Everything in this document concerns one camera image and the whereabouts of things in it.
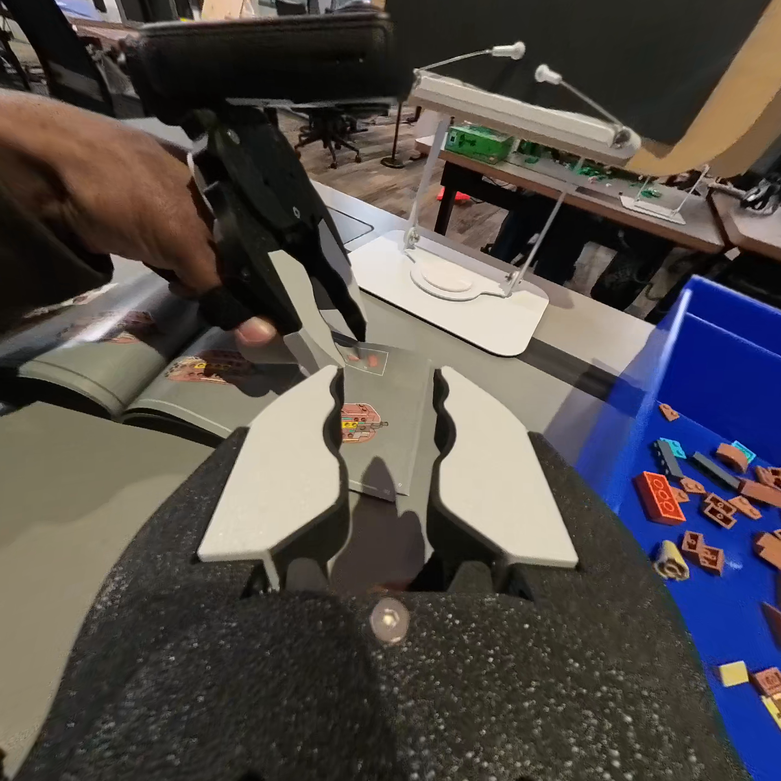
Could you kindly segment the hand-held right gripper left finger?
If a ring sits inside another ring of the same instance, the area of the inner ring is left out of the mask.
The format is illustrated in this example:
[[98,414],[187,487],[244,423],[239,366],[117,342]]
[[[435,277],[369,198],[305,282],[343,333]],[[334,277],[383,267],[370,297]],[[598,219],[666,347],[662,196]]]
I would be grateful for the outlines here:
[[252,420],[201,540],[200,561],[272,561],[316,522],[348,510],[343,403],[344,371],[326,366]]

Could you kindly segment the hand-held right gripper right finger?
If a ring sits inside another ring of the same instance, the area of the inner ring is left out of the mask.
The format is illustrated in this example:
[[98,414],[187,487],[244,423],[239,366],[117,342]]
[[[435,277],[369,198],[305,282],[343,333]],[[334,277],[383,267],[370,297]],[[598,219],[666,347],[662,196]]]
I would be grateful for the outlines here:
[[579,557],[526,426],[453,367],[434,374],[427,535],[445,559],[575,568]]

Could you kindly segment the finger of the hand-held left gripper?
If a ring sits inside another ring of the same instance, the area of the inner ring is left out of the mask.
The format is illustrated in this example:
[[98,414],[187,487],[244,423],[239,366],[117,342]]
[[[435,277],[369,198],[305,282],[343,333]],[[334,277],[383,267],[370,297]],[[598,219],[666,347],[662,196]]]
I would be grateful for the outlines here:
[[323,260],[317,266],[316,277],[331,307],[340,313],[352,336],[364,341],[367,321],[362,293],[334,220],[328,213],[319,220],[318,237]]
[[345,359],[337,348],[329,324],[322,316],[305,267],[283,250],[272,251],[269,260],[290,299],[298,326],[282,339],[307,375],[326,366],[343,369]]

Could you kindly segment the grey instruction booklet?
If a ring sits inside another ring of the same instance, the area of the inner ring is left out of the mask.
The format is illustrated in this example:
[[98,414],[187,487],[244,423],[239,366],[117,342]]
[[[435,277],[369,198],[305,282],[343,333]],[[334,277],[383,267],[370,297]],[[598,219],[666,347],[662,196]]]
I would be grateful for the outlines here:
[[[333,327],[345,359],[340,452],[353,491],[409,495],[431,361],[359,343]],[[44,401],[215,446],[305,376],[286,346],[257,363],[231,333],[152,277],[109,284],[2,337],[2,399]]]

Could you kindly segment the blue storage bin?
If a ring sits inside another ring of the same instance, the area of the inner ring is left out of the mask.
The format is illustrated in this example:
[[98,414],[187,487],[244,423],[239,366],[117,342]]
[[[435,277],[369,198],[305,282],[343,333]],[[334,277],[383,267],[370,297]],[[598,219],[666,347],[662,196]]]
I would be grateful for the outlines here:
[[742,661],[779,694],[779,640],[766,613],[779,610],[779,508],[741,516],[730,529],[705,516],[705,497],[684,521],[650,519],[636,479],[665,476],[653,446],[678,441],[681,470],[727,499],[748,483],[716,461],[738,441],[749,465],[779,467],[779,311],[706,279],[692,279],[590,418],[558,415],[543,433],[580,478],[554,477],[581,562],[530,575],[535,607],[580,657],[597,654],[587,699],[618,688],[635,721],[610,716],[619,768],[635,779],[779,779],[779,727],[758,683],[725,687],[716,669]]

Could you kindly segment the person's left forearm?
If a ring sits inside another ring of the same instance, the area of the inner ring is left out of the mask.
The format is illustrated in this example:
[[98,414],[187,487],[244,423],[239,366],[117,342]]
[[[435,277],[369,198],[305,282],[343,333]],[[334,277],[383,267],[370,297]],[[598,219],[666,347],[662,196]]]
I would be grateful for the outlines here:
[[1,186],[1,332],[34,310],[112,281],[109,255],[93,253],[67,230],[52,229]]

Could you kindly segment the grey desk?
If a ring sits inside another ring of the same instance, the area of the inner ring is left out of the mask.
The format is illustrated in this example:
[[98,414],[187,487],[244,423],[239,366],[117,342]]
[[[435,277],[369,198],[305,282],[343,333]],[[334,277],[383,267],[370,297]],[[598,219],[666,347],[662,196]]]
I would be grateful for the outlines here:
[[[368,337],[452,366],[573,464],[653,327],[532,277],[548,298],[526,350],[501,358],[365,295]],[[44,404],[2,417],[4,768],[30,751],[104,578],[154,511],[209,457],[201,444]]]

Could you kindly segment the person's left hand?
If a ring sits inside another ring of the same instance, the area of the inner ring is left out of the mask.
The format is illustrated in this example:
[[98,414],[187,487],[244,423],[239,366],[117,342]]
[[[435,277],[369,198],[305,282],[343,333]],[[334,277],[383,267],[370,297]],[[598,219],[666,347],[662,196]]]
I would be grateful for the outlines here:
[[220,279],[211,218],[182,152],[122,122],[2,90],[1,186],[93,253],[140,262],[240,345],[277,331]]

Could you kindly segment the clear acrylic stand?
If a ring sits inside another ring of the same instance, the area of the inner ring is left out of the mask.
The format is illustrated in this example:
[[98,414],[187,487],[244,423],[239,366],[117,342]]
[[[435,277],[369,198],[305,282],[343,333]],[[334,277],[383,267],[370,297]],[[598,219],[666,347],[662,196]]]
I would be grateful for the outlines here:
[[472,301],[480,296],[509,298],[520,286],[532,260],[536,259],[543,240],[547,237],[555,217],[565,198],[562,191],[554,207],[544,223],[541,232],[534,243],[530,254],[522,266],[510,273],[504,281],[493,282],[488,277],[467,268],[461,263],[449,261],[426,249],[419,249],[421,238],[419,231],[419,216],[422,197],[433,176],[434,163],[443,149],[445,137],[449,132],[451,120],[441,115],[436,126],[432,148],[424,165],[423,175],[415,193],[415,200],[409,212],[403,238],[399,244],[402,254],[412,263],[413,270],[409,273],[415,285],[427,294],[447,301]]
[[685,225],[689,212],[705,203],[709,169],[705,165],[667,177],[645,177],[619,193],[620,203],[632,212]]

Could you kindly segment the black office chair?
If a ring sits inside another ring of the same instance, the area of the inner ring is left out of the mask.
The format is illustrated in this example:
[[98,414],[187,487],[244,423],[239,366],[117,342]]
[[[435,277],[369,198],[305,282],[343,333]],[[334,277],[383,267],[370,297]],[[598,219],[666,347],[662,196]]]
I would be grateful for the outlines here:
[[298,131],[298,142],[294,151],[298,160],[301,159],[301,150],[315,142],[321,142],[331,157],[329,164],[331,169],[338,168],[337,151],[346,148],[355,154],[355,162],[362,162],[362,153],[355,146],[351,138],[356,133],[365,132],[365,128],[359,128],[359,121],[376,118],[387,118],[390,109],[379,104],[356,104],[336,106],[299,106],[295,113],[305,116],[307,124],[302,125]]

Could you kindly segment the heap of orange brick pieces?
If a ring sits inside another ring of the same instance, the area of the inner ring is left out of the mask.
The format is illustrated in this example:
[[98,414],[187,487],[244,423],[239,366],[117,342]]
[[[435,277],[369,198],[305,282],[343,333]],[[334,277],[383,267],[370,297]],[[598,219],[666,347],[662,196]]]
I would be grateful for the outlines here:
[[779,734],[779,463],[653,409],[620,515],[669,583],[729,722]]

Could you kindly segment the white board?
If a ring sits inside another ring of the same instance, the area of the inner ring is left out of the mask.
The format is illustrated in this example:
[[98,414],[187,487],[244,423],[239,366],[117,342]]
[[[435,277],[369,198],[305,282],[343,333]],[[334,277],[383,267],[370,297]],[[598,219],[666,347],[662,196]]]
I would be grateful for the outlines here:
[[[388,231],[349,252],[359,287],[396,308],[500,357],[515,357],[530,343],[548,304],[548,294],[523,279],[509,298],[480,296],[447,301],[418,288],[410,278],[412,263],[399,249],[404,229]],[[513,268],[472,251],[440,234],[420,229],[419,249],[426,249],[502,282]]]

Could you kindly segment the green building set box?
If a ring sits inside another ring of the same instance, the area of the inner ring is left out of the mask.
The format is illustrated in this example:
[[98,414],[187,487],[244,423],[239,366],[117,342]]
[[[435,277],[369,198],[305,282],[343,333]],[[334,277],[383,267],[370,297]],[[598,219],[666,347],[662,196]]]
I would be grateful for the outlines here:
[[505,161],[517,139],[500,131],[470,123],[453,125],[444,139],[444,151],[496,165]]

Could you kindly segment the wooden table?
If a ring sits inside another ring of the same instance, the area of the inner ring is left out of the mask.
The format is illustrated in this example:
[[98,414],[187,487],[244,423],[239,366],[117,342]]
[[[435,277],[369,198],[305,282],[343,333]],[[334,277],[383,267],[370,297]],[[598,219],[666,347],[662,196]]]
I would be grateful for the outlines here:
[[620,196],[588,188],[585,184],[561,181],[512,162],[491,165],[444,149],[438,158],[444,161],[441,174],[444,193],[434,231],[442,235],[447,233],[458,192],[507,212],[519,211],[522,193],[530,192],[550,201],[563,194],[565,205],[670,240],[681,248],[714,255],[733,247],[707,199],[689,199],[681,211],[684,222],[676,223],[630,210],[622,204]]

